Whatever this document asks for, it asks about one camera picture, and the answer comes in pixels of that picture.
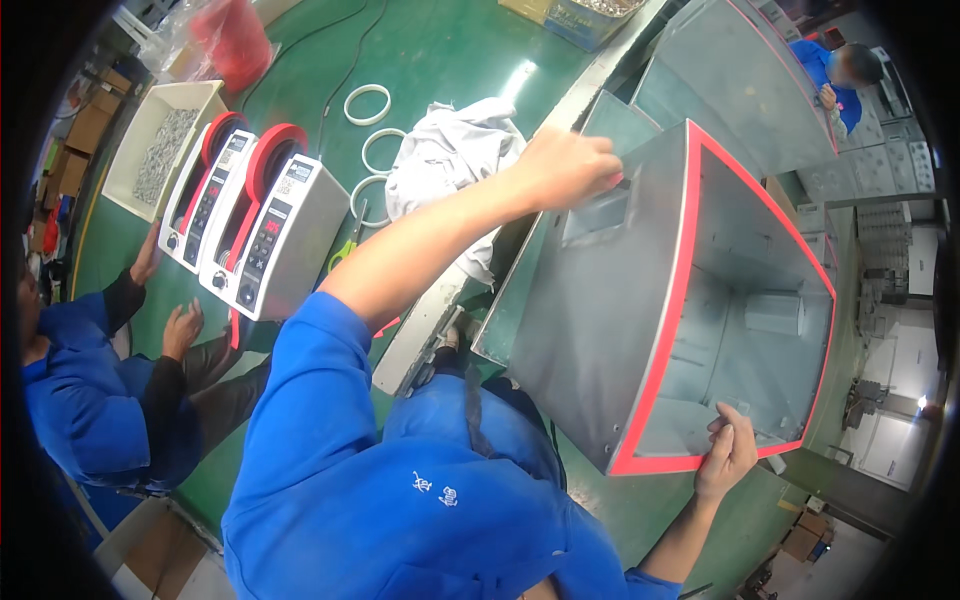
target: control button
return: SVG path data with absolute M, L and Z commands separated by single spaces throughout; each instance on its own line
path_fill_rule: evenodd
M 237 294 L 237 298 L 240 300 L 241 304 L 247 306 L 253 305 L 253 298 L 256 296 L 256 293 L 253 290 L 253 286 L 249 283 L 245 283 L 240 286 L 240 293 Z

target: blue uniform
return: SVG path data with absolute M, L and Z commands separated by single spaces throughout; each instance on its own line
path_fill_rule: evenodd
M 790 42 L 790 50 L 797 56 L 797 59 L 804 66 L 813 84 L 820 89 L 824 84 L 830 84 L 827 77 L 827 64 L 829 62 L 830 52 L 815 41 L 801 39 Z M 863 114 L 863 107 L 860 105 L 860 99 L 856 95 L 855 89 L 846 89 L 830 84 L 837 95 L 837 108 L 840 109 L 840 120 L 847 126 L 847 133 L 853 131 L 856 124 L 860 122 Z
M 203 446 L 193 405 L 180 401 L 173 435 L 151 456 L 138 399 L 154 362 L 121 361 L 113 351 L 103 293 L 43 309 L 37 330 L 50 347 L 22 369 L 27 407 L 37 439 L 60 468 L 94 486 L 172 490 L 186 479 Z
M 396 400 L 378 444 L 370 343 L 327 294 L 281 330 L 222 523 L 239 597 L 516 600 L 551 574 L 562 598 L 677 597 L 681 584 L 623 572 L 545 436 L 489 392 L 481 432 L 507 458 L 470 449 L 452 375 Z

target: worker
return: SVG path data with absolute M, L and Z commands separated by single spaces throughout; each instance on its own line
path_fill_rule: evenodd
M 790 42 L 790 50 L 820 89 L 820 104 L 834 136 L 846 139 L 863 114 L 856 90 L 883 79 L 880 59 L 863 44 L 847 44 L 830 52 L 815 41 L 801 39 Z
M 139 310 L 159 264 L 154 223 L 133 265 L 103 292 L 40 308 L 34 276 L 17 287 L 21 375 L 36 437 L 80 483 L 139 494 L 179 485 L 246 420 L 269 361 L 224 383 L 239 358 L 228 334 L 191 347 L 204 327 L 200 302 L 174 309 L 162 355 L 121 360 L 110 338 Z
M 286 322 L 222 521 L 239 597 L 677 597 L 721 498 L 756 462 L 733 408 L 718 405 L 689 502 L 624 573 L 563 491 L 539 414 L 441 373 L 395 401 L 378 443 L 371 403 L 371 332 L 494 228 L 613 187 L 611 151 L 544 128 L 513 166 L 361 244 Z M 479 396 L 469 419 L 466 395 Z

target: scissors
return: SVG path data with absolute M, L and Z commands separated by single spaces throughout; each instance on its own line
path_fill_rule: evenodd
M 367 199 L 364 198 L 363 205 L 360 206 L 360 213 L 357 215 L 356 221 L 353 222 L 353 231 L 350 232 L 350 238 L 347 240 L 346 244 L 334 255 L 330 256 L 330 262 L 326 263 L 326 271 L 329 273 L 333 271 L 338 261 L 343 260 L 350 256 L 350 253 L 356 250 L 357 243 L 360 241 L 360 229 L 363 227 L 363 218 L 367 214 Z

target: black sleeve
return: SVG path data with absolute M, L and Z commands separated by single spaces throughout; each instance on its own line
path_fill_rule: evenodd
M 186 376 L 183 374 L 183 367 L 169 356 L 160 356 L 154 363 L 154 372 L 147 382 L 147 389 L 140 398 L 152 456 L 156 455 L 166 439 L 180 406 L 180 399 L 185 393 Z
M 124 269 L 120 276 L 104 290 L 104 305 L 107 307 L 107 325 L 109 335 L 130 320 L 136 311 L 143 306 L 147 298 L 147 290 L 142 285 L 133 282 L 130 269 Z

